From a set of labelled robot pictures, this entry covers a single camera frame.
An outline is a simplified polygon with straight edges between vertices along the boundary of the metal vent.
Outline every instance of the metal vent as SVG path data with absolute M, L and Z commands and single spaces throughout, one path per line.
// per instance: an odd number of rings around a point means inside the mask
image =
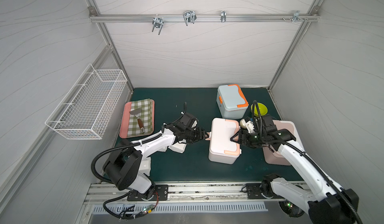
M 135 206 L 134 214 L 139 213 L 149 204 L 111 204 L 107 205 L 108 208 L 115 212 L 120 213 L 123 210 Z M 207 202 L 207 203 L 159 203 L 152 211 L 153 213 L 193 213 L 193 212 L 256 212 L 268 211 L 265 208 L 263 201 L 252 202 Z M 94 205 L 93 214 L 106 214 L 103 205 Z

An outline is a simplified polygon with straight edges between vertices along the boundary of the dark green table surface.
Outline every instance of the dark green table surface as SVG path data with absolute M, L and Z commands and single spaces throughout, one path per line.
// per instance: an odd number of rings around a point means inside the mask
M 280 120 L 266 88 L 242 88 L 249 103 L 253 100 L 263 103 L 268 113 Z M 211 130 L 212 120 L 221 118 L 216 103 L 217 88 L 135 88 L 132 101 L 151 98 L 155 101 L 155 129 L 160 131 L 163 123 L 177 119 L 188 103 L 187 112 L 199 119 L 198 126 Z M 250 116 L 250 106 L 245 116 Z M 302 178 L 292 166 L 267 164 L 262 149 L 240 147 L 242 154 L 234 164 L 212 162 L 208 159 L 209 141 L 188 144 L 184 153 L 170 149 L 151 155 L 151 179 L 160 181 L 261 181 L 263 176 L 276 173 L 287 181 L 301 181 Z

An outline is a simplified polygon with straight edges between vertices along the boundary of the metal spatula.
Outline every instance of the metal spatula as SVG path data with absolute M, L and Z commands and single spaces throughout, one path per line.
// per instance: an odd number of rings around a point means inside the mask
M 137 123 L 139 124 L 140 130 L 142 133 L 144 133 L 144 125 L 143 122 L 140 119 L 140 113 L 141 113 L 141 108 L 137 108 L 135 110 L 132 110 L 129 112 L 131 115 L 136 116 L 137 118 Z

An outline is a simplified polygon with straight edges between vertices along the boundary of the green checkered napkin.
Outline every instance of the green checkered napkin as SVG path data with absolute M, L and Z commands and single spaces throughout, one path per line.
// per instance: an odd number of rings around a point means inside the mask
M 134 115 L 129 116 L 129 126 L 127 137 L 149 135 L 152 130 L 152 102 L 151 99 L 134 101 L 131 103 L 131 111 L 141 108 L 140 119 L 144 125 L 144 133 L 141 132 L 137 117 Z

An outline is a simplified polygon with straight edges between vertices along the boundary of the wire mesh basket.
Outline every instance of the wire mesh basket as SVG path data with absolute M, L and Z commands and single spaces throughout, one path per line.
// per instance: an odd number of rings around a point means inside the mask
M 91 70 L 84 71 L 79 79 L 85 82 L 75 84 L 45 122 L 67 139 L 101 139 L 127 83 L 122 70 Z M 70 93 L 73 98 L 66 102 Z

